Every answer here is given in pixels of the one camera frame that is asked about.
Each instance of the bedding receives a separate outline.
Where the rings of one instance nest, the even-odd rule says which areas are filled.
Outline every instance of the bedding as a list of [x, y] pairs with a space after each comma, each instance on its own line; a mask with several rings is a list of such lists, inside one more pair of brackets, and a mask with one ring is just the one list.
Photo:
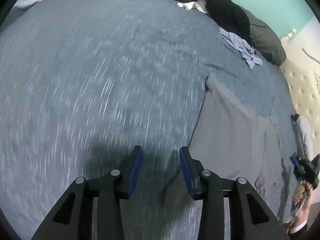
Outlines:
[[220, 28], [219, 33], [226, 40], [226, 42], [236, 49], [247, 62], [250, 69], [253, 69], [255, 65], [262, 66], [262, 60], [256, 56], [256, 51], [249, 46], [249, 44], [241, 39], [234, 33], [228, 33], [224, 29]]
[[[198, 0], [176, 0], [187, 3]], [[205, 0], [205, 11], [221, 28], [251, 44], [249, 19], [239, 5], [231, 0]]]
[[[281, 180], [283, 141], [274, 117], [257, 116], [214, 74], [209, 74], [200, 116], [188, 147], [191, 156], [200, 160], [205, 169], [227, 179], [244, 176], [265, 202], [273, 206], [269, 200], [276, 192], [274, 182]], [[182, 172], [177, 174], [166, 193], [166, 209], [191, 205], [195, 217], [201, 216], [201, 201], [190, 203]], [[224, 204], [225, 239], [230, 239], [228, 201]], [[178, 228], [185, 226], [183, 220], [177, 223]]]
[[286, 54], [278, 36], [265, 22], [256, 18], [250, 11], [241, 8], [249, 18], [252, 46], [259, 50], [266, 60], [280, 66], [285, 61]]
[[164, 192], [209, 73], [277, 121], [281, 178], [268, 203], [280, 220], [289, 215], [295, 111], [285, 78], [259, 53], [263, 67], [251, 71], [218, 30], [173, 0], [43, 0], [0, 33], [0, 207], [22, 240], [76, 177], [102, 176], [136, 144], [145, 161], [135, 194], [121, 202], [126, 239], [196, 239], [199, 212], [189, 202], [165, 208]]

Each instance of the beige headboard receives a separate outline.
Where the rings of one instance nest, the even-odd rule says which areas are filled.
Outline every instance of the beige headboard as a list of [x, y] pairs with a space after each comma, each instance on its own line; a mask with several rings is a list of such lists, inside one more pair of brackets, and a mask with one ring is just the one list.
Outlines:
[[313, 134], [314, 154], [320, 152], [320, 56], [308, 44], [281, 39], [287, 59], [280, 66], [296, 112], [307, 117]]

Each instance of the mattress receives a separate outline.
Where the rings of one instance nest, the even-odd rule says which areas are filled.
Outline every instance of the mattress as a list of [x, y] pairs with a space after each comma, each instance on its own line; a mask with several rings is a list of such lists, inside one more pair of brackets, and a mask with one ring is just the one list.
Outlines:
[[263, 67], [250, 70], [218, 30], [173, 0], [44, 0], [0, 33], [0, 206], [22, 240], [76, 177], [102, 176], [136, 144], [145, 161], [121, 203], [126, 239], [196, 239], [199, 212], [165, 209], [162, 193], [209, 73], [277, 121], [282, 177], [268, 204], [280, 220], [289, 215], [296, 146], [286, 80], [258, 52]]

